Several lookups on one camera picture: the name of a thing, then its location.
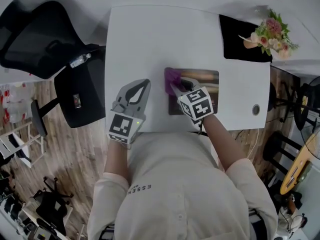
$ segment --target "wooden floor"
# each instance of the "wooden floor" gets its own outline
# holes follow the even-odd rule
[[[281,81],[292,84],[294,82],[293,76],[274,68],[271,69],[270,76],[277,93],[280,93],[281,97],[286,97],[285,93],[280,91]],[[36,84],[35,98],[38,99],[40,106],[55,97],[56,93],[52,82],[45,81]],[[279,118],[283,113],[284,108],[273,109],[268,113],[266,121]],[[87,224],[88,222],[93,204],[94,184],[102,175],[107,159],[108,143],[104,120],[71,129],[65,121],[60,106],[57,106],[48,113],[44,123],[48,131],[46,137],[47,155],[31,169],[18,158],[12,159],[2,169],[14,171],[15,190],[23,201],[33,196],[37,190],[43,189],[45,186],[43,183],[44,176],[52,179],[57,177],[59,191],[63,194],[74,194],[71,201],[74,210],[66,226],[66,231],[71,239],[76,239],[82,223]],[[258,139],[257,129],[244,130],[238,136],[237,141],[241,142],[247,155],[251,152],[257,139],[257,144],[249,158],[259,175],[265,169],[271,168],[270,164],[262,159],[263,148],[268,137],[277,130],[282,131],[287,136],[291,124],[292,118],[289,118],[285,123],[280,123],[277,119],[266,123],[264,129],[259,129]],[[5,129],[0,131],[0,134],[10,130],[11,127],[10,124],[4,125]],[[236,138],[239,132],[237,130],[231,133]],[[26,132],[21,132],[22,136],[26,136],[26,134]],[[31,158],[36,159],[37,154],[40,154],[38,145],[31,146]]]

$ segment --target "white shirt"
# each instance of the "white shirt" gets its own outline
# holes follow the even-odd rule
[[[241,159],[222,172],[208,141],[195,133],[140,136],[129,154],[131,186],[107,172],[95,184],[88,239],[111,225],[116,240],[248,240],[249,209],[273,239],[278,216],[254,166]]]

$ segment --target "purple cloth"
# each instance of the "purple cloth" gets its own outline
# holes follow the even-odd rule
[[[164,84],[165,92],[171,96],[176,96],[176,94],[170,84],[175,85],[181,91],[185,90],[184,86],[181,84],[181,72],[172,67],[166,67],[164,69]]]

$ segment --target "artificial flower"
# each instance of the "artificial flower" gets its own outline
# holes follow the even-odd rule
[[[250,40],[251,40],[253,43],[259,43],[259,42],[260,42],[260,38],[259,38],[259,36],[257,35],[256,32],[252,32],[252,33],[251,33]]]
[[[289,44],[287,44],[286,42],[283,42],[283,43],[282,43],[282,48],[283,48],[285,51],[289,50]]]
[[[270,31],[273,35],[281,35],[281,24],[279,21],[275,20],[274,18],[268,18],[265,21],[266,28]]]
[[[280,59],[286,60],[286,59],[288,59],[290,56],[291,56],[291,49],[288,49],[288,50],[281,49],[281,50],[279,50],[279,52],[278,52],[278,57],[279,57]]]
[[[240,35],[239,37],[245,41],[257,44],[261,47],[262,53],[266,52],[271,56],[270,50],[272,49],[278,53],[279,58],[287,59],[291,56],[292,51],[299,48],[299,45],[294,44],[289,39],[289,32],[288,24],[283,23],[280,14],[270,9],[268,18],[261,22],[248,39]]]
[[[278,43],[279,41],[276,38],[269,39],[269,45],[271,45],[274,50],[278,50]]]
[[[263,47],[268,47],[268,38],[265,35],[260,36],[260,41],[258,42],[260,44],[262,44]]]

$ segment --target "black stool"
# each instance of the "black stool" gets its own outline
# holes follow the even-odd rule
[[[282,135],[281,132],[275,131],[267,140],[264,149],[263,149],[263,159],[266,161],[269,161],[271,164],[273,164],[276,168],[279,169],[280,172],[282,172],[284,175],[288,173],[288,170],[284,168],[281,164],[279,164],[274,157],[278,152],[285,155],[290,160],[294,161],[296,158],[290,154],[289,152],[285,151],[282,148],[282,144],[287,143],[290,146],[294,147],[297,150],[300,150],[302,148],[301,145],[294,142],[293,140],[285,137]]]

